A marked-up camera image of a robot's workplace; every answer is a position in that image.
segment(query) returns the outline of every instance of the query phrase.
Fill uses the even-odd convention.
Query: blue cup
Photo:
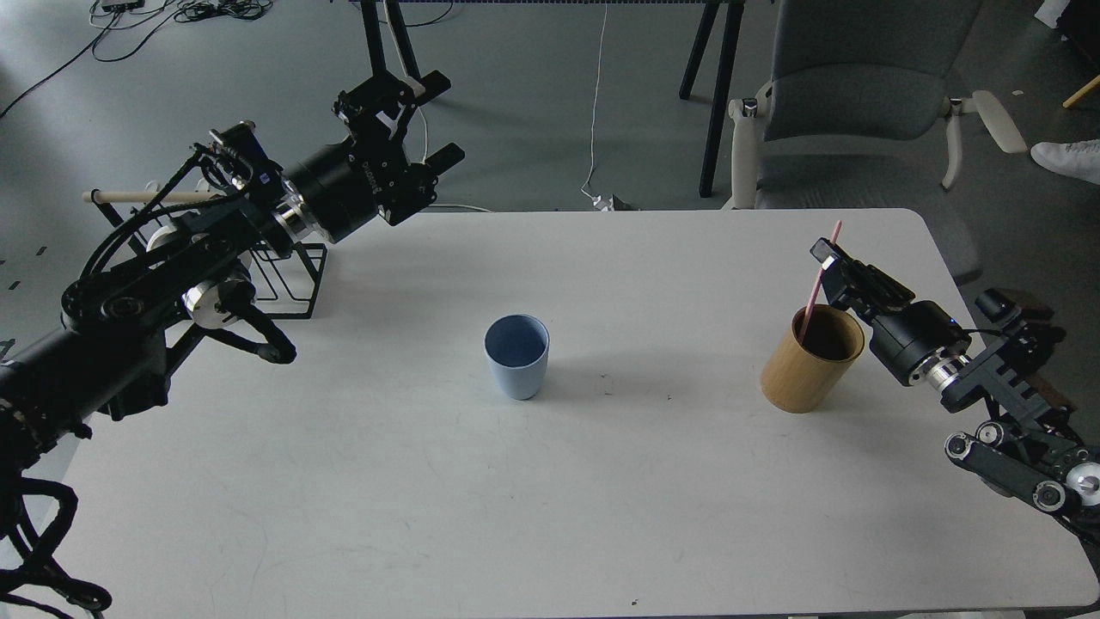
[[[512,314],[485,332],[485,357],[493,378],[513,400],[538,394],[547,376],[550,333],[535,317]]]

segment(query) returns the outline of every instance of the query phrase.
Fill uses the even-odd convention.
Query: wooden cup
[[[799,309],[779,349],[760,374],[765,398],[789,413],[809,413],[864,352],[864,330],[847,312],[814,305],[806,339],[798,334],[806,308]]]

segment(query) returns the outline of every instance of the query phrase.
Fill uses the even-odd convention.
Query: white sneaker
[[[1071,144],[1040,142],[1032,146],[1032,158],[1055,174],[1100,185],[1100,140]]]

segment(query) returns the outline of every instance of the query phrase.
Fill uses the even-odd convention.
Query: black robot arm
[[[871,328],[871,353],[901,385],[928,383],[952,413],[986,402],[989,421],[947,439],[950,462],[1100,543],[1100,449],[1081,443],[1072,405],[1038,375],[1065,339],[1050,309],[1025,291],[987,289],[976,303],[996,338],[971,360],[969,333],[935,302],[913,302],[905,286],[824,237],[811,253],[829,303]]]
[[[0,570],[0,601],[23,604],[12,590],[45,585],[92,612],[110,605],[106,590],[70,578],[52,559],[73,521],[75,494],[24,479],[22,472],[64,435],[90,438],[85,421],[92,412],[121,420],[166,405],[173,373],[206,338],[271,363],[293,362],[294,345],[253,305],[250,250],[285,257],[314,231],[336,242],[375,214],[396,225],[435,201],[439,175],[463,158],[462,150],[448,144],[410,163],[403,140],[413,110],[449,87],[438,71],[416,85],[376,73],[333,104],[348,137],[289,172],[267,157],[251,122],[211,131],[213,142],[195,144],[166,186],[97,247],[62,297],[61,329],[0,362],[0,539],[23,559]],[[193,169],[226,195],[163,206]],[[147,246],[131,242],[139,255],[110,265],[134,232],[158,217],[169,223]],[[263,342],[224,330],[237,321]],[[166,330],[180,322],[191,325],[168,346]],[[41,537],[26,513],[29,495],[58,502]]]

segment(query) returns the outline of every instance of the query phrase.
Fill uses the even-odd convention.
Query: gray chair
[[[733,195],[723,208],[903,207],[920,213],[956,283],[981,273],[966,223],[947,203],[961,164],[959,115],[978,111],[1005,152],[1026,144],[989,92],[949,98],[946,77],[981,0],[784,0],[771,81],[734,99]],[[903,159],[794,155],[761,161],[766,141],[803,135],[913,140],[947,124],[941,187]]]

